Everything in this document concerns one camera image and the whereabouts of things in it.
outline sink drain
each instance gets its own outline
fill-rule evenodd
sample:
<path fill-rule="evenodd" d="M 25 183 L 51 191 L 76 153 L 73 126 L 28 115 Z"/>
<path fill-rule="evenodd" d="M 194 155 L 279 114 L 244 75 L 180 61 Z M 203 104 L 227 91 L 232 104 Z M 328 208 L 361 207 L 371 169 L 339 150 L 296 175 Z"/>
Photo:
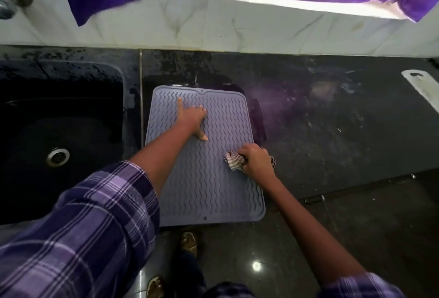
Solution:
<path fill-rule="evenodd" d="M 64 165 L 70 158 L 70 153 L 66 149 L 53 149 L 46 158 L 46 163 L 50 167 L 57 168 Z"/>

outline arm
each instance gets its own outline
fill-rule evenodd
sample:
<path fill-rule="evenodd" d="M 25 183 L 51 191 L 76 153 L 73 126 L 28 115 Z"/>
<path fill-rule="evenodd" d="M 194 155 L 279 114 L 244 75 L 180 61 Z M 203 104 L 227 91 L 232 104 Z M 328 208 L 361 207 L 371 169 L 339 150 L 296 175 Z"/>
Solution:
<path fill-rule="evenodd" d="M 196 135 L 203 141 L 207 140 L 207 136 L 200 130 L 200 123 L 206 115 L 207 111 L 203 106 L 185 109 L 181 98 L 178 98 L 175 124 L 130 159 L 146 171 L 157 195 L 160 194 L 179 152 L 189 137 Z"/>
<path fill-rule="evenodd" d="M 317 280 L 330 284 L 341 277 L 366 273 L 355 258 L 294 198 L 274 174 L 270 156 L 256 144 L 238 150 L 248 158 L 244 172 L 277 204 Z"/>
<path fill-rule="evenodd" d="M 154 249 L 157 194 L 178 152 L 191 134 L 207 139 L 200 131 L 206 114 L 184 109 L 179 98 L 167 132 L 130 162 L 108 165 L 65 191 L 50 214 L 0 246 L 0 296 L 122 296 Z"/>

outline gray silicone mat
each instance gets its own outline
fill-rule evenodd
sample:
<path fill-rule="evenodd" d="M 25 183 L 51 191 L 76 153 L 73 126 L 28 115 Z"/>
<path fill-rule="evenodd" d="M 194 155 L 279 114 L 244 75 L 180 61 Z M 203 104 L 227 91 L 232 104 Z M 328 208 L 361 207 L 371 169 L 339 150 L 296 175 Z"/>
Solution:
<path fill-rule="evenodd" d="M 159 198 L 160 226 L 250 222 L 265 214 L 262 191 L 224 162 L 228 150 L 253 142 L 245 96 L 239 92 L 158 86 L 154 89 L 146 143 L 177 118 L 177 98 L 185 107 L 203 105 L 201 125 L 209 140 L 191 137 L 180 152 Z"/>

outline shirt sleeve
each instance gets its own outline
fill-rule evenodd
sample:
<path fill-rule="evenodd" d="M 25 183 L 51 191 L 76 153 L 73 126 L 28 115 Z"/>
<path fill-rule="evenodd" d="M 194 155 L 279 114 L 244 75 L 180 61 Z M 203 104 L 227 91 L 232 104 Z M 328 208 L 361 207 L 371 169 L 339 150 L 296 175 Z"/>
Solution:
<path fill-rule="evenodd" d="M 146 173 L 128 161 L 108 165 L 0 247 L 0 296 L 123 295 L 151 255 L 158 229 L 158 200 Z"/>
<path fill-rule="evenodd" d="M 343 277 L 322 288 L 317 298 L 405 298 L 393 284 L 374 273 Z"/>

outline person's left hand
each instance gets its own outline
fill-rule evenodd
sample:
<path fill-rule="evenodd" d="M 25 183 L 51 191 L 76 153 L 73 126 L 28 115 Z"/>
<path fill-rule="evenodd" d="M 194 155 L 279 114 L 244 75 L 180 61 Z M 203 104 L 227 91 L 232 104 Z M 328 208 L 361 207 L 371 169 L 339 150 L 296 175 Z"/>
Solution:
<path fill-rule="evenodd" d="M 201 121 L 206 117 L 207 110 L 203 106 L 184 108 L 181 97 L 177 100 L 177 123 L 187 126 L 191 133 L 200 140 L 207 141 L 206 134 L 200 129 Z"/>

